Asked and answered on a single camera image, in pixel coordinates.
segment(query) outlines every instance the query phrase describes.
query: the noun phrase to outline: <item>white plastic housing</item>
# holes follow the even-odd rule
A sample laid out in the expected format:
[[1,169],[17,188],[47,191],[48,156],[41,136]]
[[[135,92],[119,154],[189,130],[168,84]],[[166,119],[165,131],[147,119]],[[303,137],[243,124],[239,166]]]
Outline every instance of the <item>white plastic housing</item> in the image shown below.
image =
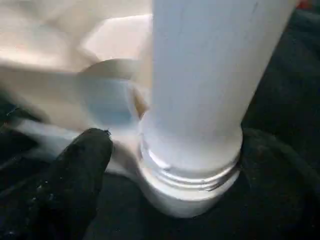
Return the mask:
[[200,214],[231,186],[224,174],[238,175],[242,118],[296,2],[153,1],[152,103],[141,123],[141,152],[150,195],[161,196],[164,212],[177,209],[172,198],[187,206],[209,191],[196,213],[175,211]]

